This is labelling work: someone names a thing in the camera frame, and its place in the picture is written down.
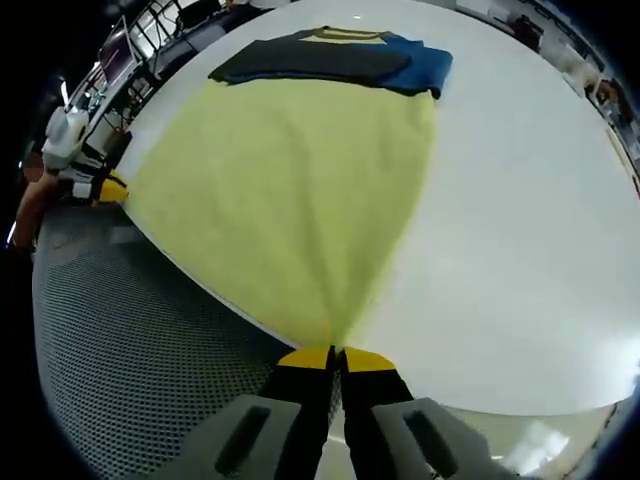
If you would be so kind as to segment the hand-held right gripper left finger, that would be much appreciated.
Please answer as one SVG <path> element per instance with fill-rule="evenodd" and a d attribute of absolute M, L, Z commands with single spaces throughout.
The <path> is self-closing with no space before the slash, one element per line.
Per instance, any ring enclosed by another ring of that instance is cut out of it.
<path fill-rule="evenodd" d="M 199 425 L 169 465 L 171 479 L 312 479 L 329 430 L 335 348 L 282 357 L 260 391 Z"/>

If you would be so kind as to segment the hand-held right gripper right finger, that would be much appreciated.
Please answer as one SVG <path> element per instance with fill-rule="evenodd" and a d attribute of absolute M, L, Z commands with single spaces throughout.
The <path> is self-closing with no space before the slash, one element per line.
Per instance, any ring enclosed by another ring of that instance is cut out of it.
<path fill-rule="evenodd" d="M 432 399 L 414 398 L 390 360 L 346 347 L 338 364 L 359 479 L 474 479 L 489 471 L 486 439 Z"/>

